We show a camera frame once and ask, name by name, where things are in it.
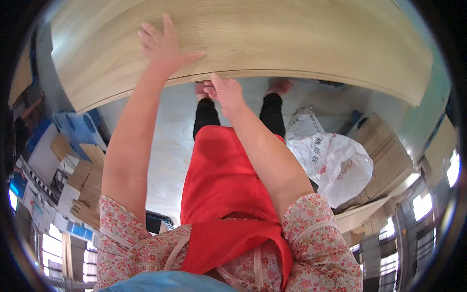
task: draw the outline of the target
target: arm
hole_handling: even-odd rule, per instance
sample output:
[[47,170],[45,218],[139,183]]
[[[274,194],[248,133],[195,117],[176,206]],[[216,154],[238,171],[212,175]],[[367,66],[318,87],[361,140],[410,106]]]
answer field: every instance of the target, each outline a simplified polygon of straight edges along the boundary
[[205,92],[218,100],[245,149],[258,177],[268,190],[277,217],[303,195],[314,192],[308,176],[287,146],[247,107],[240,84],[215,73],[205,82]]
[[162,89],[170,75],[205,54],[182,54],[172,20],[168,14],[163,19],[164,34],[147,23],[138,34],[144,43],[141,50],[151,61],[115,127],[102,174],[102,194],[134,213],[143,225],[149,157]]

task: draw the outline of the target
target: wood grain surface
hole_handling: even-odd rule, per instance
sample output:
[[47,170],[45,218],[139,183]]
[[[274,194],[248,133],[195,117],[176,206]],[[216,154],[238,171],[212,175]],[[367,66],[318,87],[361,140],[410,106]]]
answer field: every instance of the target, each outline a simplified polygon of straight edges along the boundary
[[131,93],[148,60],[137,32],[170,13],[183,50],[207,55],[167,85],[223,77],[345,82],[416,106],[432,56],[391,0],[68,0],[52,22],[52,59],[77,112]]
[[104,168],[104,159],[106,158],[106,155],[98,145],[80,143],[79,146],[83,149],[92,163],[97,167]]
[[23,52],[21,52],[18,65],[14,71],[10,96],[8,97],[9,106],[12,106],[21,93],[32,83],[31,61],[29,59],[30,46],[31,42],[28,41],[24,46]]

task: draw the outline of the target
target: window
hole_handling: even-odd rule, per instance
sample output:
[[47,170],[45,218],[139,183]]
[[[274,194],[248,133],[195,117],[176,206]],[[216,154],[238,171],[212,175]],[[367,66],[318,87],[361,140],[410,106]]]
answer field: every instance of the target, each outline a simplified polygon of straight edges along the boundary
[[356,252],[356,251],[358,251],[359,249],[360,249],[360,244],[358,243],[358,244],[352,246],[352,247],[350,248],[350,251],[351,251],[351,252]]
[[383,240],[385,238],[391,237],[395,232],[396,230],[394,229],[394,222],[392,221],[392,217],[389,217],[388,224],[380,230],[378,239]]
[[381,275],[386,275],[399,269],[399,252],[381,259]]
[[424,270],[432,260],[436,246],[436,228],[417,240],[417,272]]
[[379,292],[395,292],[397,271],[399,270],[399,252],[381,259]]
[[16,211],[16,208],[18,207],[18,197],[14,194],[14,192],[9,189],[10,193],[10,205],[13,208],[13,210]]
[[457,154],[456,150],[454,149],[453,155],[451,156],[451,166],[449,166],[449,169],[447,170],[447,180],[449,181],[450,187],[453,187],[453,185],[456,183],[457,177],[459,176],[459,169],[459,154]]
[[42,264],[47,277],[63,278],[62,233],[52,224],[49,228],[49,235],[42,235]]
[[433,207],[432,196],[430,194],[427,194],[422,199],[422,197],[418,195],[415,199],[413,199],[412,204],[413,204],[413,213],[415,215],[415,220],[419,221],[425,215],[427,215],[428,212],[431,211]]
[[83,281],[97,282],[97,248],[88,242],[83,260]]

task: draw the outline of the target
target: finger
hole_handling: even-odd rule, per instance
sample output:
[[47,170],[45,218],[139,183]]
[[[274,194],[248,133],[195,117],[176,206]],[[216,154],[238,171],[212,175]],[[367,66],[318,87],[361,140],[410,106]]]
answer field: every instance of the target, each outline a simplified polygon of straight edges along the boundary
[[164,34],[168,37],[177,38],[177,31],[175,30],[174,23],[168,13],[162,16],[164,20]]
[[219,75],[217,75],[216,73],[211,74],[211,82],[212,82],[212,85],[214,85],[214,88],[216,88],[217,91],[221,91],[221,89],[224,88],[224,86],[225,86],[224,81],[222,80],[222,78],[219,77]]
[[201,50],[196,50],[194,52],[191,52],[191,53],[186,53],[184,56],[183,56],[183,61],[185,64],[189,64],[195,60],[198,60],[202,57],[206,56],[206,52],[204,51],[201,51]]
[[151,49],[148,48],[146,45],[143,45],[143,44],[141,45],[141,52],[143,52],[143,54],[144,54],[146,57],[148,57],[148,58],[151,57],[152,51],[151,51]]
[[162,40],[164,35],[150,23],[143,23],[141,27],[154,39],[155,42]]
[[138,31],[138,36],[140,37],[140,39],[142,39],[143,43],[149,48],[153,49],[156,47],[156,42],[150,35],[148,35],[147,32],[140,30]]
[[214,93],[214,94],[217,94],[217,91],[214,87],[205,87],[203,88],[204,92],[205,93]]

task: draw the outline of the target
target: concrete floor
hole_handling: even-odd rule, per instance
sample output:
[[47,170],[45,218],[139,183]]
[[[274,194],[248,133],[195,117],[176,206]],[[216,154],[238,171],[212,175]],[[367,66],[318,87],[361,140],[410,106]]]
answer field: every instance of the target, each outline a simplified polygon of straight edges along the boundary
[[[446,106],[450,80],[440,53],[423,22],[406,0],[397,0],[403,12],[433,52],[432,78],[419,107],[383,93],[354,86],[336,90],[320,85],[316,80],[295,80],[292,90],[283,97],[283,116],[287,125],[293,113],[301,107],[313,106],[318,120],[328,132],[338,132],[356,109],[365,114],[378,113],[394,130],[404,144],[412,160],[423,156],[424,144]],[[73,111],[60,84],[50,57],[52,43],[50,21],[60,5],[46,15],[38,27],[37,66],[40,87],[47,99],[48,116],[59,111]],[[268,78],[239,78],[247,104],[259,113],[262,97],[268,88]],[[127,99],[108,103],[98,108],[103,120],[102,132],[110,138]],[[192,127],[197,100],[193,84],[166,87],[163,91],[148,172],[148,198],[146,208],[170,216],[176,225],[180,222],[180,203],[185,175],[193,147]],[[228,121],[218,107],[222,125]]]

